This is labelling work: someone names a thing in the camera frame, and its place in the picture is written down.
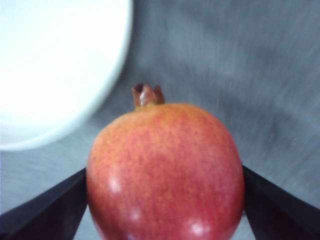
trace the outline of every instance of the pomegranate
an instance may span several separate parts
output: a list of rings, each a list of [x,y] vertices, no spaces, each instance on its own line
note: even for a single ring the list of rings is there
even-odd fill
[[[166,103],[160,87],[132,89],[135,111],[96,137],[86,183],[105,240],[228,240],[244,206],[232,136],[212,114]]]

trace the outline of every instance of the white bowl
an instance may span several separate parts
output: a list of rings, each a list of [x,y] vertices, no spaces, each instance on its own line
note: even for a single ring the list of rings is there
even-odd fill
[[[52,143],[114,86],[129,46],[131,0],[1,2],[1,150]]]

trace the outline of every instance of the gray surface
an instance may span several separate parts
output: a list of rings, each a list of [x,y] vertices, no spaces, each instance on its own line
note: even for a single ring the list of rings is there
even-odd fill
[[[139,82],[215,114],[246,166],[320,208],[320,2],[158,0],[136,2],[125,68],[94,117],[51,145],[1,153],[1,211],[83,168]],[[88,211],[75,239],[98,239]],[[254,239],[245,217],[232,239]]]

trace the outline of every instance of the pomegranate skin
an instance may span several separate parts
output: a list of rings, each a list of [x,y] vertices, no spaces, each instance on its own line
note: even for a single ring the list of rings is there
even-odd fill
[[[111,122],[92,145],[86,183],[105,240],[228,240],[244,207],[232,136],[186,103],[143,107]]]

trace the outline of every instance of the black object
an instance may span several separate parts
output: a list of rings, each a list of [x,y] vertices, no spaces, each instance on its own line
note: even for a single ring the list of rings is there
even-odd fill
[[[256,240],[319,240],[320,210],[247,167],[245,213]]]
[[[245,213],[256,240],[319,240],[320,210],[247,167]],[[0,240],[71,240],[87,206],[85,168],[0,217]]]
[[[87,207],[86,169],[0,217],[0,240],[71,240]]]

